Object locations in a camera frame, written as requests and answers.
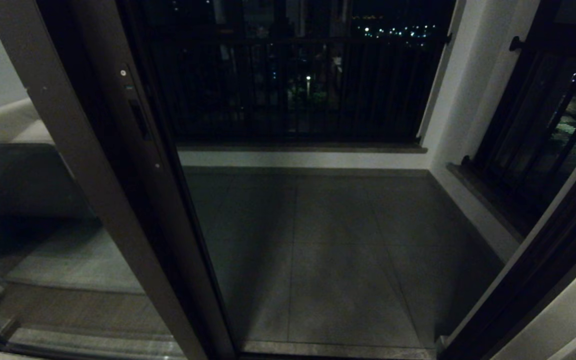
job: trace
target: gray tiled floor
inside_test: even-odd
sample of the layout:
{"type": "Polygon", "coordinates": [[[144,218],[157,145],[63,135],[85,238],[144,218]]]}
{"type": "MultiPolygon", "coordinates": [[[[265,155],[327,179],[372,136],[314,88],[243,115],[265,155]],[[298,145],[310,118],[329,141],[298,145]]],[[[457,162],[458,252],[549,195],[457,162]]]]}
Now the gray tiled floor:
{"type": "Polygon", "coordinates": [[[243,342],[432,348],[501,268],[429,175],[187,177],[243,342]]]}

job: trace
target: balcony railing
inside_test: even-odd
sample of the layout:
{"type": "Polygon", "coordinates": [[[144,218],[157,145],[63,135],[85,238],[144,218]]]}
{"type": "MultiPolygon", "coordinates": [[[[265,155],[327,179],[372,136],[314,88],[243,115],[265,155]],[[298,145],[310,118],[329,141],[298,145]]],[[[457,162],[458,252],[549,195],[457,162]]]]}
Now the balcony railing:
{"type": "Polygon", "coordinates": [[[412,143],[445,43],[158,34],[149,46],[179,142],[412,143]]]}

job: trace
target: balcony floor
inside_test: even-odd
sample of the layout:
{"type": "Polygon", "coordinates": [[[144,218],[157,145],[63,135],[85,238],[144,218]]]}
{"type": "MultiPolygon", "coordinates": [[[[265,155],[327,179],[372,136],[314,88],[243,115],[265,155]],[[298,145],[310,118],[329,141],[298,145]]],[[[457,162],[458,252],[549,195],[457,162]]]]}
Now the balcony floor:
{"type": "Polygon", "coordinates": [[[200,169],[190,193],[246,352],[425,358],[502,266],[428,173],[200,169]]]}

